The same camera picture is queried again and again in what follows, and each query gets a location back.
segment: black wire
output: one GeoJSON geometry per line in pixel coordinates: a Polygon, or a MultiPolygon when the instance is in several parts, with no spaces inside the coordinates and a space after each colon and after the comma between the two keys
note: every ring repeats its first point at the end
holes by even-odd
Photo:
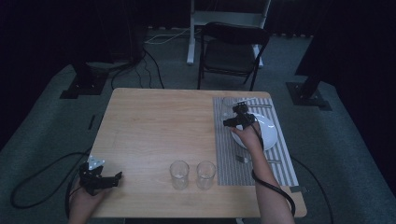
{"type": "Polygon", "coordinates": [[[82,189],[82,187],[78,187],[77,189],[73,190],[71,193],[69,193],[69,197],[71,197],[74,193],[76,193],[76,191],[78,191],[79,189],[82,189]]]}
{"type": "Polygon", "coordinates": [[[148,86],[151,89],[151,73],[148,70],[148,62],[146,62],[146,59],[144,59],[144,58],[143,58],[143,61],[145,62],[145,70],[148,72],[148,76],[149,76],[148,86]]]}
{"type": "Polygon", "coordinates": [[[140,74],[139,74],[139,72],[137,71],[136,67],[134,68],[134,70],[136,71],[136,73],[137,73],[137,76],[139,77],[139,85],[140,85],[140,88],[142,88],[142,89],[143,89],[143,85],[142,85],[142,77],[140,76],[140,74]]]}
{"type": "Polygon", "coordinates": [[[317,184],[318,184],[318,186],[319,186],[319,188],[320,188],[320,190],[321,190],[321,192],[323,194],[323,197],[324,197],[324,200],[326,201],[327,207],[329,209],[330,223],[333,224],[334,223],[334,218],[333,218],[333,215],[332,215],[332,207],[330,206],[329,198],[327,197],[326,192],[324,191],[324,188],[321,186],[319,180],[317,179],[317,177],[314,175],[314,173],[306,165],[304,165],[302,162],[298,161],[294,157],[292,157],[292,156],[290,156],[290,157],[291,157],[292,160],[297,161],[297,163],[299,163],[301,166],[303,166],[305,168],[305,170],[308,171],[308,173],[311,174],[312,177],[314,177],[315,181],[317,182],[317,184]]]}
{"type": "MultiPolygon", "coordinates": [[[[248,122],[248,125],[249,125],[250,127],[253,128],[254,132],[256,133],[257,137],[259,138],[259,141],[260,141],[260,144],[261,144],[261,146],[262,146],[262,149],[264,149],[264,142],[262,141],[262,134],[259,133],[259,132],[256,130],[256,128],[253,126],[253,123],[254,123],[255,121],[250,122],[246,114],[243,114],[243,116],[244,116],[245,120],[248,122]]],[[[289,203],[290,203],[292,215],[293,215],[293,216],[295,215],[295,203],[294,203],[294,200],[289,196],[288,193],[286,193],[286,192],[283,191],[282,189],[280,189],[280,188],[278,188],[278,187],[276,187],[276,186],[274,186],[274,185],[272,185],[272,184],[270,184],[270,183],[267,183],[267,182],[265,182],[265,181],[260,180],[260,179],[254,174],[254,171],[253,171],[253,170],[251,171],[251,176],[253,177],[253,179],[254,179],[256,182],[258,182],[258,183],[261,184],[262,186],[267,187],[268,189],[271,189],[271,190],[275,191],[276,193],[279,193],[280,195],[282,195],[283,197],[285,197],[285,198],[289,201],[289,203]]]]}
{"type": "Polygon", "coordinates": [[[84,157],[84,156],[88,156],[88,152],[91,150],[91,148],[87,149],[85,152],[73,152],[73,153],[69,153],[67,155],[62,156],[61,158],[57,159],[56,161],[53,161],[52,163],[50,163],[49,165],[45,166],[44,168],[42,168],[41,170],[39,170],[38,172],[36,172],[35,174],[28,176],[27,178],[25,178],[24,180],[22,180],[22,182],[20,184],[18,184],[11,192],[11,196],[9,197],[9,201],[11,203],[11,205],[15,208],[19,208],[19,209],[26,209],[26,208],[31,208],[31,207],[35,207],[39,204],[44,203],[46,200],[48,200],[50,197],[52,197],[58,190],[59,188],[62,186],[62,184],[66,181],[67,177],[70,176],[70,174],[73,172],[73,170],[75,169],[75,167],[78,165],[79,161],[84,157]],[[44,197],[42,200],[36,202],[36,203],[31,203],[31,204],[27,204],[27,205],[21,205],[21,204],[17,204],[17,202],[15,201],[15,197],[17,195],[18,190],[25,185],[26,183],[28,183],[29,181],[31,181],[34,177],[40,175],[41,173],[43,173],[44,171],[46,171],[47,169],[49,169],[52,165],[54,165],[55,163],[57,163],[58,161],[61,161],[67,157],[70,156],[75,156],[75,155],[81,155],[79,157],[79,159],[76,161],[76,163],[73,165],[73,167],[70,169],[70,171],[67,173],[67,175],[64,177],[64,179],[61,181],[61,183],[58,185],[57,188],[55,188],[55,190],[52,191],[52,193],[50,193],[49,195],[47,195],[46,197],[44,197]]]}
{"type": "Polygon", "coordinates": [[[274,185],[272,185],[272,184],[269,184],[269,183],[267,183],[267,182],[265,182],[265,181],[263,181],[263,180],[260,180],[260,179],[256,176],[256,174],[254,174],[254,170],[251,170],[251,177],[253,177],[253,179],[254,179],[256,182],[258,182],[259,184],[261,184],[262,186],[265,186],[266,188],[271,189],[271,190],[275,191],[276,193],[278,193],[278,194],[282,195],[283,197],[285,197],[285,198],[289,201],[289,203],[290,203],[290,207],[291,207],[290,211],[291,211],[291,214],[292,214],[293,216],[296,214],[296,205],[295,205],[295,203],[294,203],[294,200],[289,196],[289,194],[287,194],[285,191],[283,191],[282,189],[280,189],[280,188],[278,188],[278,187],[276,187],[276,186],[274,186],[274,185]]]}
{"type": "Polygon", "coordinates": [[[163,89],[165,89],[165,87],[163,86],[163,80],[161,79],[160,66],[158,66],[157,61],[155,61],[155,59],[151,56],[150,53],[146,51],[146,49],[143,49],[143,51],[148,54],[148,56],[152,59],[152,61],[154,61],[155,65],[157,66],[158,78],[160,79],[161,86],[163,87],[163,89]]]}
{"type": "Polygon", "coordinates": [[[131,68],[131,67],[133,67],[133,66],[134,66],[133,64],[129,64],[129,66],[123,67],[121,70],[119,70],[119,71],[113,76],[113,78],[111,78],[111,83],[110,83],[110,85],[111,85],[111,90],[114,90],[113,82],[114,82],[114,79],[116,78],[116,76],[118,76],[121,72],[123,72],[123,71],[125,71],[125,70],[127,70],[127,69],[129,69],[129,68],[131,68]]]}
{"type": "Polygon", "coordinates": [[[121,64],[121,65],[114,66],[114,67],[111,67],[111,68],[95,67],[95,66],[92,66],[90,64],[87,64],[87,65],[91,68],[91,71],[93,73],[96,73],[96,72],[99,72],[99,73],[110,73],[110,72],[114,72],[114,71],[117,71],[117,70],[120,70],[120,69],[123,70],[125,68],[128,68],[132,64],[133,63],[125,63],[125,64],[121,64]]]}

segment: desk leg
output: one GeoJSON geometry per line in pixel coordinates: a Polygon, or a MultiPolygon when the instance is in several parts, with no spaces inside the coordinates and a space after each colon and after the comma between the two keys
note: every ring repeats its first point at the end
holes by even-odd
{"type": "MultiPolygon", "coordinates": [[[[254,55],[257,56],[259,53],[259,47],[257,45],[253,46],[254,55]]],[[[260,59],[259,68],[263,67],[262,59],[260,59]]]]}
{"type": "Polygon", "coordinates": [[[187,55],[187,64],[194,63],[194,52],[195,52],[195,1],[191,0],[191,14],[190,14],[190,43],[189,43],[189,53],[187,55]]]}
{"type": "Polygon", "coordinates": [[[235,219],[236,224],[244,224],[244,219],[242,219],[241,217],[238,217],[235,219]]]}

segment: floor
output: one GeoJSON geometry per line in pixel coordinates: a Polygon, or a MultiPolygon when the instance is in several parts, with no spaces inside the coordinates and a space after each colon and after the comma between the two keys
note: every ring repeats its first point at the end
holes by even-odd
{"type": "MultiPolygon", "coordinates": [[[[158,32],[152,31],[149,35],[155,36],[158,32]]],[[[180,31],[162,32],[176,34],[180,31]]],[[[293,164],[300,185],[306,189],[304,200],[308,214],[296,218],[296,223],[330,223],[329,206],[324,195],[332,209],[334,223],[394,223],[396,200],[334,87],[326,83],[320,83],[318,87],[332,110],[294,105],[291,100],[286,83],[304,82],[305,77],[297,77],[294,72],[309,43],[309,38],[272,36],[263,54],[264,67],[259,71],[254,89],[271,94],[290,155],[297,160],[293,164]]],[[[147,55],[135,68],[111,72],[99,95],[81,94],[77,99],[60,99],[73,81],[75,72],[71,66],[66,66],[54,74],[29,116],[0,153],[0,186],[3,191],[0,195],[0,223],[67,221],[64,213],[65,184],[44,203],[29,209],[12,207],[9,202],[11,192],[24,178],[50,162],[67,153],[83,152],[92,145],[100,128],[100,121],[92,123],[92,116],[101,118],[104,115],[112,89],[160,89],[161,81],[166,89],[196,88],[198,67],[196,61],[193,65],[186,64],[186,36],[181,35],[163,44],[146,44],[145,49],[155,62],[147,55]],[[159,65],[160,74],[155,63],[159,65]]],[[[107,70],[115,64],[92,62],[91,66],[107,70]]],[[[237,78],[225,81],[222,77],[206,76],[202,88],[247,91],[248,85],[242,85],[237,78]]],[[[22,186],[17,191],[16,202],[31,204],[45,198],[58,187],[76,160],[74,157],[56,162],[22,186]]],[[[138,218],[127,223],[178,223],[173,221],[138,218]]],[[[236,219],[225,221],[236,223],[236,219]]],[[[247,224],[259,223],[255,217],[244,221],[247,224]]],[[[89,223],[124,222],[124,218],[93,218],[89,223]]]]}

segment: handheld controller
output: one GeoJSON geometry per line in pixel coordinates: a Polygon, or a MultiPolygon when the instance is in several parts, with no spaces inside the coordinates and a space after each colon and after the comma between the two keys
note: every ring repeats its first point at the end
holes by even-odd
{"type": "Polygon", "coordinates": [[[92,196],[99,189],[109,189],[118,186],[119,180],[122,178],[122,172],[115,176],[102,177],[103,164],[105,164],[104,160],[98,160],[94,156],[90,156],[88,161],[79,166],[79,184],[92,196]]]}
{"type": "Polygon", "coordinates": [[[248,113],[248,105],[245,102],[237,103],[233,106],[233,112],[236,113],[236,117],[224,120],[224,126],[236,127],[237,125],[242,125],[243,129],[245,129],[256,121],[256,117],[248,113]]]}

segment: glass cup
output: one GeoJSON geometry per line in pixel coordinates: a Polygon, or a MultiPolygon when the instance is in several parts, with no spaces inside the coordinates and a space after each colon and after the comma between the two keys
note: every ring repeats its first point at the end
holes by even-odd
{"type": "Polygon", "coordinates": [[[169,168],[172,185],[175,189],[184,189],[189,185],[189,165],[184,161],[174,161],[169,168]]]}
{"type": "Polygon", "coordinates": [[[199,189],[210,189],[216,174],[216,166],[210,161],[202,161],[197,166],[197,186],[199,189]]]}

